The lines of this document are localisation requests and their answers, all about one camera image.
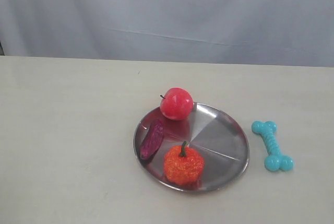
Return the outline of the orange toy pumpkin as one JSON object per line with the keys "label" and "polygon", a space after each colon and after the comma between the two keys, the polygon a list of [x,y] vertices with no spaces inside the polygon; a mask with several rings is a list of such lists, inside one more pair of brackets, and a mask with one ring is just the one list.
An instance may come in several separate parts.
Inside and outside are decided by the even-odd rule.
{"label": "orange toy pumpkin", "polygon": [[205,166],[203,156],[184,141],[173,146],[165,155],[163,172],[165,177],[177,185],[195,183],[201,177]]}

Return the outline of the turquoise toy bone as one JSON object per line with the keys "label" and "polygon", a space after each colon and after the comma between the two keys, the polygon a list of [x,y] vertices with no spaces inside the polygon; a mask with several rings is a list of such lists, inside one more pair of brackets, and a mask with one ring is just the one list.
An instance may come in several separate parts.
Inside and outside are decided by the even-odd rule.
{"label": "turquoise toy bone", "polygon": [[264,160],[265,168],[271,172],[290,171],[294,168],[294,161],[290,156],[281,152],[275,137],[276,131],[277,125],[273,121],[254,121],[252,123],[252,132],[261,136],[268,153]]}

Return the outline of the red toy apple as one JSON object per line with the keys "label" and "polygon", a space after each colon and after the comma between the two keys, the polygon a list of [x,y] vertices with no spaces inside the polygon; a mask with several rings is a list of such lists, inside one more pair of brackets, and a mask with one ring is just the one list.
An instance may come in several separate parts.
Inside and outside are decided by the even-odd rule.
{"label": "red toy apple", "polygon": [[170,120],[185,120],[194,106],[190,93],[179,87],[170,88],[165,95],[160,95],[160,97],[160,111]]}

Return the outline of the white backdrop cloth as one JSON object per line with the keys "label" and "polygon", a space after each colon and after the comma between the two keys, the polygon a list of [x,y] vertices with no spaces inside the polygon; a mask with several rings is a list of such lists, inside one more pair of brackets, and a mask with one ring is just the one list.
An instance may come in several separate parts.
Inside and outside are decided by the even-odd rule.
{"label": "white backdrop cloth", "polygon": [[333,0],[1,0],[6,55],[333,66]]}

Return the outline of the purple toy sweet potato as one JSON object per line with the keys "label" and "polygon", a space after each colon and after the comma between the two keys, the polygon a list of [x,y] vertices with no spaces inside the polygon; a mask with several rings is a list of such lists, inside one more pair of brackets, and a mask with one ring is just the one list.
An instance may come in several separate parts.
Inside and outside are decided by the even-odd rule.
{"label": "purple toy sweet potato", "polygon": [[148,160],[160,148],[164,138],[164,126],[159,119],[155,119],[140,145],[140,158]]}

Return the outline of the round stainless steel plate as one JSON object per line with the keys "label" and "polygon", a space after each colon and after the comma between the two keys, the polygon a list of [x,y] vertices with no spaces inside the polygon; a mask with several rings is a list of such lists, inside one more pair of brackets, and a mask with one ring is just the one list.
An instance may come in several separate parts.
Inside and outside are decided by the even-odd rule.
{"label": "round stainless steel plate", "polygon": [[[147,160],[140,156],[140,145],[150,124],[160,120],[164,139],[160,148]],[[205,160],[201,177],[188,185],[169,181],[163,171],[165,154],[173,147],[187,142]],[[187,119],[169,120],[160,108],[148,112],[138,123],[134,133],[135,156],[143,169],[159,183],[181,192],[204,193],[216,191],[237,180],[249,163],[249,144],[239,124],[225,112],[196,102]]]}

